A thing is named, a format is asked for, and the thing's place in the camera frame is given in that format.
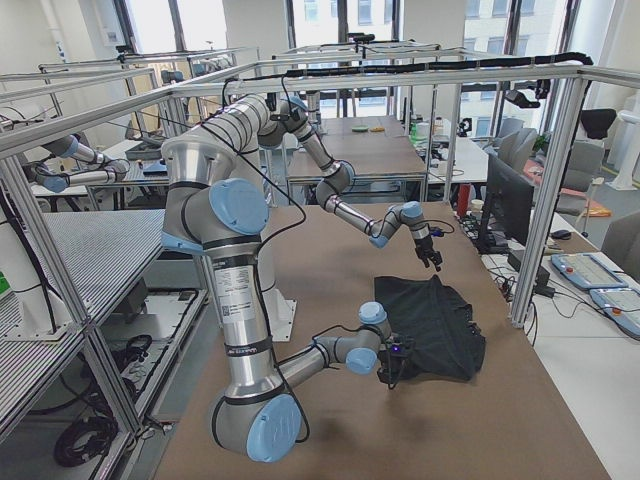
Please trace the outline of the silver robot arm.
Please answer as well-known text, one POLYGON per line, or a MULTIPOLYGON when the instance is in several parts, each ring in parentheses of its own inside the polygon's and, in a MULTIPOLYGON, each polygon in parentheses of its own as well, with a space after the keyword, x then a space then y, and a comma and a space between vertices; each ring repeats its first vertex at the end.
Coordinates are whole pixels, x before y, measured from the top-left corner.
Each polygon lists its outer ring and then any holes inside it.
POLYGON ((316 129, 308 120, 306 108, 298 100, 280 102, 264 99, 260 96, 246 96, 243 99, 220 109, 214 116, 201 123, 199 128, 222 142, 233 154, 240 157, 244 151, 231 138, 214 124, 217 120, 230 119, 251 100, 255 107, 266 109, 266 120, 256 127, 245 119, 240 125, 247 129, 248 138, 255 139, 264 148, 278 144, 286 133, 293 134, 322 173, 322 179, 316 185, 315 194, 318 205, 328 213, 335 215, 357 230, 364 233, 370 243, 377 248, 386 246, 389 240, 402 227, 406 226, 415 245, 417 257, 426 267, 440 269, 441 253, 434 245, 429 221, 425 219, 422 206, 416 201, 402 205, 393 205, 379 220, 373 219, 357 210, 341 198, 341 194, 352 185, 355 172, 345 160, 337 160, 328 152, 316 129))
POLYGON ((371 373, 391 343, 387 313, 380 303, 367 302, 359 309, 360 326, 348 336, 316 336, 306 349, 278 361, 259 288, 258 249, 269 218, 262 193, 246 179, 226 176, 238 151, 224 152, 216 140, 184 134, 166 141, 162 151, 174 163, 214 159, 223 174, 211 185, 196 184, 195 193, 179 202, 185 211, 180 226, 213 262, 230 368, 230 383, 212 413, 212 436, 253 461, 277 462, 306 439, 300 430, 308 420, 294 387, 334 364, 371 373))

